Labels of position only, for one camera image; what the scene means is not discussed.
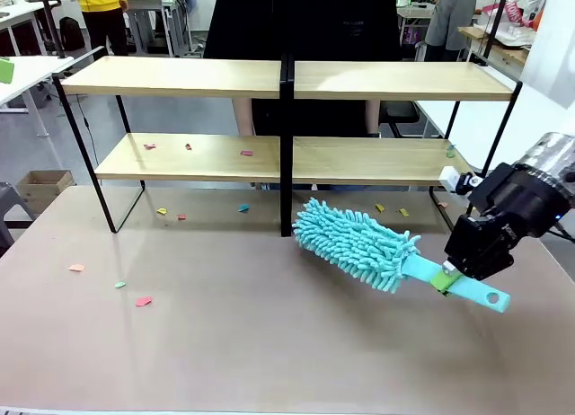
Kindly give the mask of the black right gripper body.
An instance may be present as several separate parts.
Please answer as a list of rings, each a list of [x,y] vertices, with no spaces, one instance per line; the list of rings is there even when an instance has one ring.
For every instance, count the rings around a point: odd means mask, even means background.
[[[461,215],[445,247],[468,278],[484,280],[513,265],[521,239],[539,238],[563,217],[559,178],[525,163],[501,163],[469,196],[480,215]]]

